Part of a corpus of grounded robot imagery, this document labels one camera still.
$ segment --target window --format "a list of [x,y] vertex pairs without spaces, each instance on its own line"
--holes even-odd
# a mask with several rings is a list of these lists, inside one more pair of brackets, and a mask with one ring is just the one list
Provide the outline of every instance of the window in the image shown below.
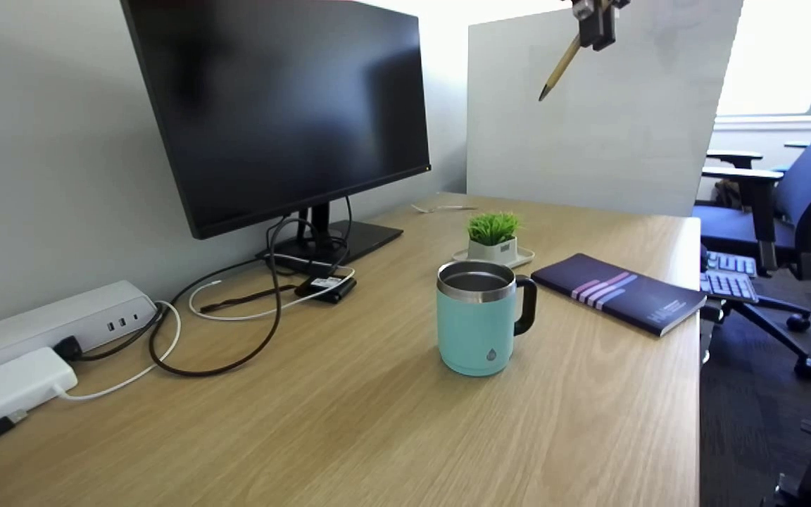
[[744,0],[717,115],[811,114],[811,0]]

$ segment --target mug handle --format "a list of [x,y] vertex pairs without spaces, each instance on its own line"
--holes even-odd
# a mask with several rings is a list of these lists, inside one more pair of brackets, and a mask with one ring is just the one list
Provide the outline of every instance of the mug handle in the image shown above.
[[515,277],[518,288],[522,288],[522,318],[515,322],[515,335],[523,335],[539,315],[539,285],[529,281],[527,277]]

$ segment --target potted plant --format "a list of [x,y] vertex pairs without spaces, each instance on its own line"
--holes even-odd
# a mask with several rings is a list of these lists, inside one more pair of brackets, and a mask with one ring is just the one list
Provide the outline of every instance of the potted plant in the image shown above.
[[518,216],[509,211],[477,215],[468,223],[468,259],[515,264],[518,259]]

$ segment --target monitor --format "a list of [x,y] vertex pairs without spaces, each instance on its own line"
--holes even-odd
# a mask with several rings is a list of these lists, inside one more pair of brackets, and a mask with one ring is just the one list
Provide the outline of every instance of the monitor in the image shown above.
[[349,0],[125,0],[192,237],[299,211],[295,257],[349,263],[399,232],[330,201],[432,168],[420,23]]

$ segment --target plant pot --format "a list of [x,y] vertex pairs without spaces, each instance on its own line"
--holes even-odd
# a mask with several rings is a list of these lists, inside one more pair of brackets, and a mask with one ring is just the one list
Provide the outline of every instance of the plant pot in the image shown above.
[[498,245],[468,242],[465,257],[512,267],[518,263],[518,237]]

